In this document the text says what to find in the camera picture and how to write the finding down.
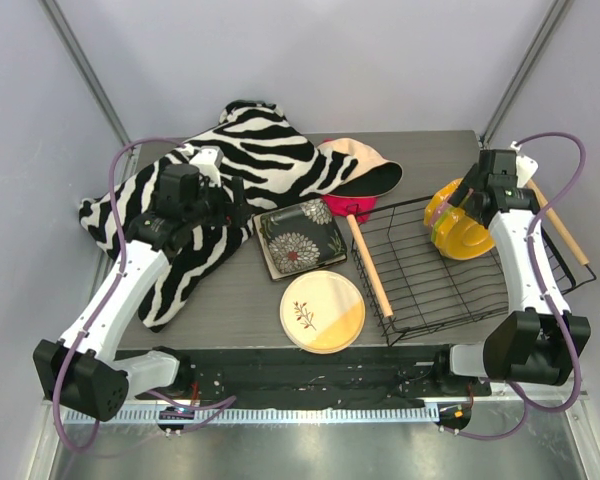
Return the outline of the black square plate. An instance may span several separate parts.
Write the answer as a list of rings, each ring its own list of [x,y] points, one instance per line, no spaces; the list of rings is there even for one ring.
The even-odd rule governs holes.
[[[253,219],[273,281],[347,260],[347,246],[327,203],[312,199]]]

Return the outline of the yellow cream round plate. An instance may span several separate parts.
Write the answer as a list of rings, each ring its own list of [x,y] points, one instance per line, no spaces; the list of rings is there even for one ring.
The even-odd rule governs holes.
[[[313,354],[334,354],[360,335],[366,307],[358,288],[332,271],[313,271],[293,280],[279,305],[287,337]]]

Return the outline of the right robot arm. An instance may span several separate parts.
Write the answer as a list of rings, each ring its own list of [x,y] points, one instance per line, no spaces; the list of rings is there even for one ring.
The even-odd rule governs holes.
[[[441,255],[466,261],[496,250],[508,299],[507,317],[483,342],[451,346],[432,369],[442,394],[457,393],[468,376],[561,386],[590,338],[588,319],[572,313],[547,258],[540,205],[525,185],[533,164],[514,149],[485,149],[425,209]]]

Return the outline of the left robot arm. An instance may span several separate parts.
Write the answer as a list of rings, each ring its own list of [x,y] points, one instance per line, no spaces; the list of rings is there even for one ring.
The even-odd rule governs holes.
[[[250,215],[244,182],[230,180],[231,198],[214,165],[169,165],[160,175],[149,209],[130,223],[117,267],[79,318],[51,342],[42,340],[33,361],[47,399],[97,421],[111,420],[124,402],[160,388],[185,397],[193,375],[185,357],[157,347],[124,360],[119,342],[146,296],[198,226],[244,226]]]

